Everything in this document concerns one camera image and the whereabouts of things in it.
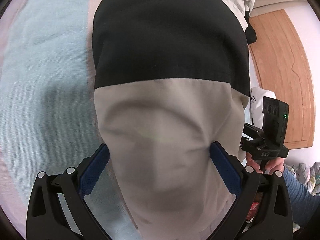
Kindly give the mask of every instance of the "human hand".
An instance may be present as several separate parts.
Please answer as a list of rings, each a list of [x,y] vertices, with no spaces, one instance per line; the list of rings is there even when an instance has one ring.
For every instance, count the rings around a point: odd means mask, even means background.
[[[250,153],[246,153],[247,159],[247,166],[251,166],[252,168],[255,169],[257,173],[263,173],[260,171],[260,165],[255,163],[255,161],[252,159],[252,155]],[[284,158],[277,157],[273,160],[270,160],[267,162],[265,169],[266,171],[269,171],[269,174],[273,174],[275,171],[281,171],[282,173],[284,172]]]

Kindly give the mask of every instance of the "blue sleeve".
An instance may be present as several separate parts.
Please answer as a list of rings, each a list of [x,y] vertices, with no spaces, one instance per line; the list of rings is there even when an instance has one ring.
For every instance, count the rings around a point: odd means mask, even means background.
[[[305,227],[320,205],[320,196],[312,196],[287,168],[284,168],[283,176],[289,192],[293,222]]]

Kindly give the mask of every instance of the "white wall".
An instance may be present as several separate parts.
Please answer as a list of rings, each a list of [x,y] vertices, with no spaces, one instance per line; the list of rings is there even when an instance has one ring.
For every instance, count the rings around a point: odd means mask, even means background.
[[[304,162],[312,166],[320,162],[320,22],[309,5],[285,9],[301,39],[313,79],[316,126],[315,139],[310,148],[290,150],[286,159],[288,165]]]

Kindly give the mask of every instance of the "blue gripper pad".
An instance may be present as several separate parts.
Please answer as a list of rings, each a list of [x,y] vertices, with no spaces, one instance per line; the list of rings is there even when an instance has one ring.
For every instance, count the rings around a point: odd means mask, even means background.
[[[82,199],[91,194],[109,159],[109,148],[104,145],[79,178],[78,194]]]
[[[231,194],[238,198],[241,194],[241,177],[228,159],[228,153],[220,143],[214,142],[210,146],[210,158],[216,166],[224,184]]]

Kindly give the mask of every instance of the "wooden panel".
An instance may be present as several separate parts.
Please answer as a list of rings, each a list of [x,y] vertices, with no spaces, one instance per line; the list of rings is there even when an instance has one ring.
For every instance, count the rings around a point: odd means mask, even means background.
[[[289,104],[285,145],[311,147],[315,131],[315,100],[307,56],[284,10],[250,18],[257,42],[249,46],[260,87]]]

